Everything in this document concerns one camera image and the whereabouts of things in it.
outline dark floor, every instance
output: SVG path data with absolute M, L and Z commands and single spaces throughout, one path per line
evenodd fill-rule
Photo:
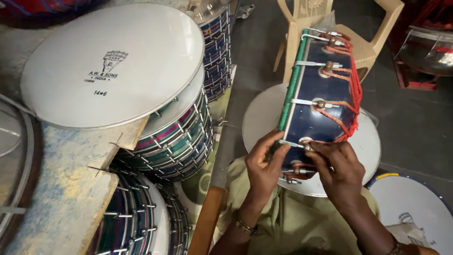
M 288 23 L 276 0 L 243 0 L 241 5 L 252 3 L 256 9 L 248 19 L 237 20 L 231 36 L 237 70 L 213 174 L 214 184 L 220 186 L 221 169 L 247 154 L 241 129 L 247 106 L 283 78 L 283 62 L 278 72 L 273 73 L 272 68 Z M 373 0 L 337 0 L 333 10 L 337 24 L 348 26 L 368 41 L 385 15 Z M 380 120 L 380 168 L 427 182 L 453 206 L 453 79 L 442 79 L 438 87 L 435 92 L 399 88 L 385 45 L 362 83 L 361 106 Z

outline person's right hand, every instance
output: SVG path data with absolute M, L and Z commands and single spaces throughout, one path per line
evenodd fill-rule
M 330 201 L 341 214 L 358 210 L 364 199 L 360 192 L 365 168 L 352 146 L 348 142 L 311 142 L 310 145 L 316 152 L 305 154 L 316 165 Z

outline chair leg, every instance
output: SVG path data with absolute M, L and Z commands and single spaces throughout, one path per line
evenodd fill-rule
M 277 53 L 277 58 L 275 58 L 274 73 L 277 72 L 277 69 L 279 67 L 280 60 L 282 59 L 282 55 L 283 55 L 285 48 L 286 48 L 286 38 L 283 38 L 282 42 L 280 43 L 279 51 Z

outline person's left hand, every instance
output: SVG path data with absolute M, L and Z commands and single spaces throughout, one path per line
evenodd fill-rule
M 253 197 L 254 202 L 263 206 L 267 203 L 274 187 L 277 185 L 284 157 L 291 148 L 287 144 L 281 145 L 274 152 L 272 160 L 267 162 L 266 154 L 274 142 L 283 137 L 283 134 L 284 132 L 279 132 L 278 129 L 272 130 L 258 140 L 250 154 L 245 158 L 250 180 L 249 193 Z

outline small hand drum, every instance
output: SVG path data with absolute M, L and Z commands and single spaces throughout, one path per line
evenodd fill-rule
M 304 29 L 280 117 L 280 143 L 291 146 L 283 163 L 288 181 L 301 171 L 315 173 L 307 142 L 345 141 L 357 128 L 361 89 L 351 45 L 336 32 L 321 37 Z

